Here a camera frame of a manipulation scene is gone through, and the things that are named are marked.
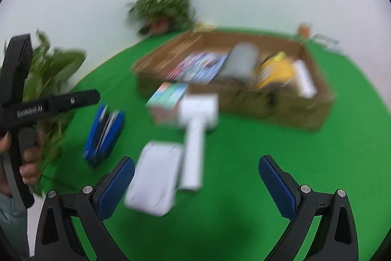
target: green table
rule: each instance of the green table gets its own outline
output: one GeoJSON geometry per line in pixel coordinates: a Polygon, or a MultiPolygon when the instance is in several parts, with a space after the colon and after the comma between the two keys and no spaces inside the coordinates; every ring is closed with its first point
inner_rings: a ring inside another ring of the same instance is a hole
{"type": "MultiPolygon", "coordinates": [[[[76,87],[96,88],[110,109],[126,111],[126,124],[111,156],[91,168],[83,147],[98,106],[77,111],[70,123],[62,156],[44,171],[46,192],[78,191],[94,184],[127,155],[135,161],[150,140],[182,142],[183,132],[155,127],[135,93],[130,66],[174,34],[152,37],[113,57],[76,87]]],[[[176,206],[157,218],[125,208],[121,202],[105,221],[130,260],[263,260],[288,225],[280,216],[257,170],[259,158],[271,154],[299,184],[315,191],[344,189],[356,222],[360,260],[368,260],[391,226],[390,115],[368,80],[346,57],[307,45],[325,70],[337,99],[320,132],[272,125],[261,120],[221,114],[206,138],[204,187],[178,191],[176,206]]],[[[309,248],[317,217],[296,260],[309,248]]],[[[94,252],[80,222],[76,227],[87,254],[94,252]]]]}

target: sleeve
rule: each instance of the sleeve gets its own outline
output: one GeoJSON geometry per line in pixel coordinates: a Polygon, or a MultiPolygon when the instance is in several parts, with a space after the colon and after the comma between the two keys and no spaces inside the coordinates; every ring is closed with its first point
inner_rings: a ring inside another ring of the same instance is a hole
{"type": "Polygon", "coordinates": [[[0,227],[22,260],[31,260],[27,239],[27,210],[17,210],[14,199],[2,193],[0,193],[0,227]]]}

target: brown cardboard box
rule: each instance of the brown cardboard box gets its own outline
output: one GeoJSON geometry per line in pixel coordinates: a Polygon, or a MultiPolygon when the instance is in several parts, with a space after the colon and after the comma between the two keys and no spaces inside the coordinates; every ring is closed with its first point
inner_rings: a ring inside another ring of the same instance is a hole
{"type": "Polygon", "coordinates": [[[240,41],[257,45],[261,51],[260,61],[279,51],[284,51],[294,60],[304,60],[317,88],[317,95],[305,99],[283,90],[273,94],[261,93],[240,83],[215,80],[207,85],[191,83],[190,92],[218,93],[222,111],[318,130],[329,115],[334,101],[333,94],[303,45],[278,37],[219,31],[181,34],[134,63],[132,70],[136,73],[137,91],[149,98],[166,80],[169,72],[191,52],[229,52],[240,41]]]}

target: metal screw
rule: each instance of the metal screw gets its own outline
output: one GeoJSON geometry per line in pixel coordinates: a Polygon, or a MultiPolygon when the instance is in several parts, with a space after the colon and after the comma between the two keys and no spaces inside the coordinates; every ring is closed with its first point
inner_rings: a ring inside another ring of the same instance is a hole
{"type": "Polygon", "coordinates": [[[84,186],[83,193],[89,194],[90,192],[92,192],[92,186],[84,186]]]}
{"type": "Polygon", "coordinates": [[[311,191],[310,186],[307,186],[307,185],[301,186],[300,189],[301,189],[302,192],[305,193],[305,194],[308,194],[308,193],[311,191]]]}
{"type": "Polygon", "coordinates": [[[341,197],[346,196],[346,192],[343,189],[338,189],[337,194],[339,194],[339,196],[341,196],[341,197]]]}
{"type": "Polygon", "coordinates": [[[49,198],[53,198],[55,195],[56,195],[55,191],[49,191],[49,193],[48,193],[49,198]]]}

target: potted plant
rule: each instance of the potted plant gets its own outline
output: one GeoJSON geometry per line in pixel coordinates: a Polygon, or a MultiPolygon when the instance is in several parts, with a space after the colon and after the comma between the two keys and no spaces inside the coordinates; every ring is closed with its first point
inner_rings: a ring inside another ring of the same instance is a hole
{"type": "MultiPolygon", "coordinates": [[[[64,93],[68,79],[81,67],[87,57],[85,51],[81,49],[54,48],[49,52],[50,42],[45,33],[37,30],[36,35],[40,44],[33,50],[30,73],[23,91],[23,101],[64,93]]],[[[44,134],[42,171],[52,159],[60,155],[64,129],[73,115],[73,112],[67,112],[53,118],[38,120],[37,128],[44,134]]],[[[42,195],[40,183],[34,185],[34,192],[42,195]]]]}
{"type": "Polygon", "coordinates": [[[140,33],[161,35],[171,30],[189,29],[194,25],[194,11],[190,0],[137,0],[129,3],[129,13],[144,26],[140,33]]]}

